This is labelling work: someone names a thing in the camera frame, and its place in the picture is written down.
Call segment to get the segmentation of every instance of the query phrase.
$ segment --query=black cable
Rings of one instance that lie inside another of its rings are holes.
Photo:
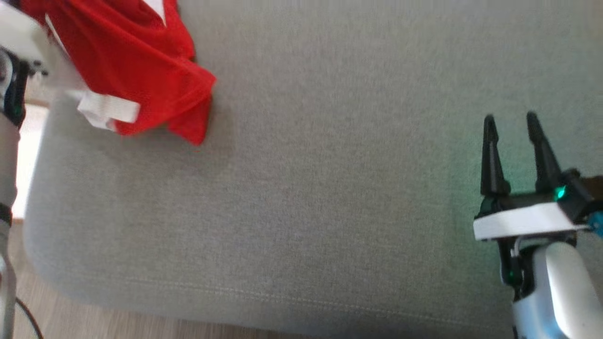
[[[40,331],[40,326],[38,326],[38,324],[36,322],[36,318],[34,318],[33,314],[30,311],[30,309],[27,308],[27,306],[25,306],[25,303],[23,301],[21,301],[21,299],[19,299],[19,298],[16,298],[15,302],[16,302],[17,305],[19,305],[21,307],[21,309],[23,310],[23,312],[27,316],[27,319],[31,323],[31,327],[34,328],[34,332],[36,333],[37,338],[38,339],[44,339],[44,336],[42,335],[42,331]]]

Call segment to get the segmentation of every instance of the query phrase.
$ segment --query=red garment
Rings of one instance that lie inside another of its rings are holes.
[[[195,48],[177,0],[161,17],[142,0],[21,0],[24,12],[45,13],[90,89],[140,104],[135,123],[116,121],[133,135],[165,122],[195,145],[205,138],[215,77],[191,61]]]

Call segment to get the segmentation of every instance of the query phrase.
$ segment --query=wooden floor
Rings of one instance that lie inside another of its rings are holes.
[[[34,273],[25,255],[22,229],[22,225],[15,224],[9,240],[9,253],[17,274],[17,296],[29,306],[47,339],[307,338],[79,305],[59,296]],[[34,338],[31,325],[19,308],[16,311],[14,338]]]

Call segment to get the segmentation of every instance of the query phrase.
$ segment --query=gray sofa seat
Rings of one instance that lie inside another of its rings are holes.
[[[563,167],[600,173],[598,2],[180,6],[219,79],[205,143],[122,138],[55,102],[25,223],[38,273],[84,303],[204,322],[510,338],[497,247],[472,232],[483,117],[515,190],[535,180],[529,109]],[[603,246],[579,247],[601,292]]]

